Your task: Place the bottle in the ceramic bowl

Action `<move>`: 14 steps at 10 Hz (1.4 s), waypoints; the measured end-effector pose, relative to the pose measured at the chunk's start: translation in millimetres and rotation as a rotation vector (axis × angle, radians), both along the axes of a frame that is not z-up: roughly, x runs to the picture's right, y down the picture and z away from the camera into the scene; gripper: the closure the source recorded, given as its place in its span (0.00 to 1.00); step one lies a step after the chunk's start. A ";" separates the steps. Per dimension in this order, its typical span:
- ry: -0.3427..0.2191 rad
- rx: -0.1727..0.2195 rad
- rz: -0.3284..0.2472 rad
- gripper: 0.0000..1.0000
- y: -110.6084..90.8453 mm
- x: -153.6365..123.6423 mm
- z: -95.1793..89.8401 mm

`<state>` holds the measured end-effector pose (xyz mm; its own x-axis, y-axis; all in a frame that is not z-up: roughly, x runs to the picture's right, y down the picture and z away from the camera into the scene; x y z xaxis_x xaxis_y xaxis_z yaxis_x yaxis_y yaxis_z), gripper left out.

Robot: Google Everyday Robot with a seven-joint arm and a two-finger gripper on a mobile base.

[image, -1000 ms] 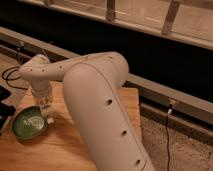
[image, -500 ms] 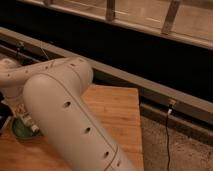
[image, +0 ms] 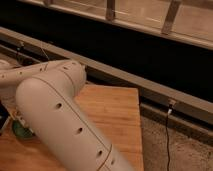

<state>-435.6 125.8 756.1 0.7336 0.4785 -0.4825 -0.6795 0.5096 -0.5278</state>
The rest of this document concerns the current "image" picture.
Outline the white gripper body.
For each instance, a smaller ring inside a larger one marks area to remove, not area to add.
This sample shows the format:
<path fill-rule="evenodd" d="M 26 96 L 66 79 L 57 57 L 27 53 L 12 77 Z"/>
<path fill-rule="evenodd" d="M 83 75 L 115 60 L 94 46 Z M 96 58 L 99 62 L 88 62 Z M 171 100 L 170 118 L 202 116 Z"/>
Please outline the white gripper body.
<path fill-rule="evenodd" d="M 0 89 L 0 102 L 10 114 L 16 113 L 15 89 L 13 87 Z"/>

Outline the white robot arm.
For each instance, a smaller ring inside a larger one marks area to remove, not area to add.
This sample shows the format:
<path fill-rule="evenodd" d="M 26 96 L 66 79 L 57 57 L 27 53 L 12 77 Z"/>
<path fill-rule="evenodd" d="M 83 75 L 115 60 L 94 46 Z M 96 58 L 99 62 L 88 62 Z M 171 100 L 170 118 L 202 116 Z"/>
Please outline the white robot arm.
<path fill-rule="evenodd" d="M 86 82 L 76 60 L 14 67 L 0 59 L 0 102 L 18 115 L 68 171 L 135 171 L 75 102 Z"/>

